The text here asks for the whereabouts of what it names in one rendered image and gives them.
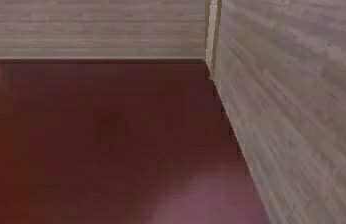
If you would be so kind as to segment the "pale wooden door frame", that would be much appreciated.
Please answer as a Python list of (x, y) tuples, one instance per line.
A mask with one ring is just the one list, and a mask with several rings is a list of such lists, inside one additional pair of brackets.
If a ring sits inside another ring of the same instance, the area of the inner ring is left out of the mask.
[(221, 9), (222, 0), (206, 0), (205, 62), (209, 71), (210, 79), (213, 78), (215, 70)]

